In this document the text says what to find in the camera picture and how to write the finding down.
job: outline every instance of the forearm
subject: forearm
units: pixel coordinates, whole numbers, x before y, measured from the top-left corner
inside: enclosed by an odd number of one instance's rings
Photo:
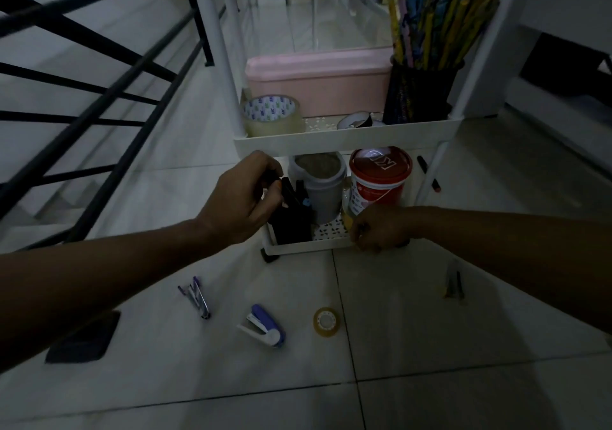
[[[612,228],[500,212],[407,208],[407,226],[520,290],[612,333]]]
[[[0,256],[0,371],[216,252],[192,221]]]

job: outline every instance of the red and white bucket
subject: red and white bucket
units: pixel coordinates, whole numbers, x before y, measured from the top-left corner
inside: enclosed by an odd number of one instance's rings
[[[395,146],[353,151],[349,210],[357,216],[372,203],[399,204],[406,180],[412,172],[412,159]]]

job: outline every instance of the person's left hand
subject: person's left hand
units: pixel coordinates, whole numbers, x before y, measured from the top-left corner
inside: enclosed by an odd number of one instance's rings
[[[267,169],[283,176],[278,161],[254,151],[219,177],[210,198],[194,219],[209,237],[214,252],[249,239],[283,202],[280,181],[262,180]],[[267,194],[261,199],[264,188]]]

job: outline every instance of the pink storage box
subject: pink storage box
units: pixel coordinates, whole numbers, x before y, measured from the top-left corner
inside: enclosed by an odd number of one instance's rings
[[[253,97],[286,95],[303,117],[384,109],[392,47],[257,56],[247,62]]]

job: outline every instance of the tile floor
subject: tile floor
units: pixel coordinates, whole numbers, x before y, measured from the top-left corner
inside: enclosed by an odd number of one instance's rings
[[[314,38],[311,14],[297,7],[282,9],[291,25],[274,36],[262,26],[280,10],[244,0],[241,9],[250,55],[377,45],[384,37],[371,29],[387,25],[357,0],[317,0]],[[170,225],[200,210],[237,161],[216,77],[195,65],[92,236]],[[421,178],[415,170],[413,192]],[[464,122],[437,179],[442,192],[430,204],[612,214],[608,180],[508,111]],[[272,264],[260,247],[256,235],[124,303],[98,362],[49,366],[39,355],[0,375],[0,428],[611,427],[606,335],[469,264],[465,305],[443,300],[452,255],[438,246],[413,241],[379,256],[344,249]],[[208,321],[176,290],[196,274]],[[283,348],[235,328],[255,302],[286,329]],[[329,339],[311,326],[322,306],[343,316]]]

